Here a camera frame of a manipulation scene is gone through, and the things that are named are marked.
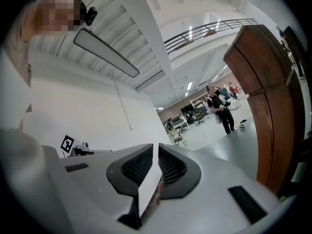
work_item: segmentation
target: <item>black vent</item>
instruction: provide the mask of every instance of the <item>black vent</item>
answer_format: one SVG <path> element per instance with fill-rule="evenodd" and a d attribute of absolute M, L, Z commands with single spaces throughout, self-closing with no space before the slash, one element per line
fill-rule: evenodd
<path fill-rule="evenodd" d="M 164 181 L 160 199 L 183 198 L 199 183 L 199 165 L 185 155 L 159 144 L 158 164 Z"/>
<path fill-rule="evenodd" d="M 234 186 L 228 190 L 251 224 L 258 222 L 267 215 L 242 186 Z"/>
<path fill-rule="evenodd" d="M 140 186 L 153 164 L 153 149 L 147 150 L 129 160 L 121 167 L 121 172 L 128 179 Z"/>
<path fill-rule="evenodd" d="M 130 211 L 118 221 L 131 228 L 139 229 L 141 220 L 138 213 L 138 188 L 153 164 L 153 145 L 148 144 L 131 154 L 115 160 L 106 170 L 108 181 L 115 190 L 133 197 Z"/>
<path fill-rule="evenodd" d="M 158 164 L 163 174 L 165 187 L 175 183 L 185 175 L 186 165 L 182 160 L 161 148 L 158 151 L 158 156 Z"/>

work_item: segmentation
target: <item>table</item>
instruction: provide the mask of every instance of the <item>table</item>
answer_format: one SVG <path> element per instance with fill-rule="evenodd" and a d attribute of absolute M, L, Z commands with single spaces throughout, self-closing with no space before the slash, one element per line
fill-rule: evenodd
<path fill-rule="evenodd" d="M 178 124 L 178 125 L 175 125 L 175 126 L 174 126 L 174 129 L 176 129 L 176 128 L 179 127 L 179 126 L 182 126 L 183 124 L 187 124 L 187 127 L 188 127 L 189 130 L 190 130 L 190 126 L 189 126 L 189 124 L 187 123 L 187 120 L 185 120 L 184 122 L 181 122 L 181 123 Z"/>
<path fill-rule="evenodd" d="M 240 107 L 240 102 L 238 99 L 230 98 L 228 101 L 231 103 L 229 109 L 236 109 Z"/>

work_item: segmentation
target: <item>wooden cabinet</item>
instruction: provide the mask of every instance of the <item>wooden cabinet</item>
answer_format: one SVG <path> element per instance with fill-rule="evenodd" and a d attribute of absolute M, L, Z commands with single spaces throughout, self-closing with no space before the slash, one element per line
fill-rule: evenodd
<path fill-rule="evenodd" d="M 291 62 L 264 25 L 243 26 L 224 56 L 246 94 L 258 139 L 257 180 L 279 195 L 304 137 L 304 104 Z"/>

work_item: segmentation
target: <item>ceiling light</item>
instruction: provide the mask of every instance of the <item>ceiling light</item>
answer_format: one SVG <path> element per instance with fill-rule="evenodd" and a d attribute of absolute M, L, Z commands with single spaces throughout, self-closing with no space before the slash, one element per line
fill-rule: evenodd
<path fill-rule="evenodd" d="M 213 79 L 213 81 L 218 77 L 219 75 L 216 75 L 216 77 Z"/>
<path fill-rule="evenodd" d="M 191 88 L 192 83 L 193 83 L 192 81 L 189 83 L 189 85 L 187 86 L 187 90 L 189 90 Z"/>
<path fill-rule="evenodd" d="M 140 73 L 125 57 L 86 28 L 80 29 L 74 39 L 74 44 L 105 60 L 132 78 Z"/>
<path fill-rule="evenodd" d="M 216 29 L 218 29 L 219 27 L 219 22 L 220 22 L 220 19 L 218 19 L 218 23 L 216 24 Z"/>
<path fill-rule="evenodd" d="M 192 26 L 190 26 L 190 40 L 192 39 Z"/>

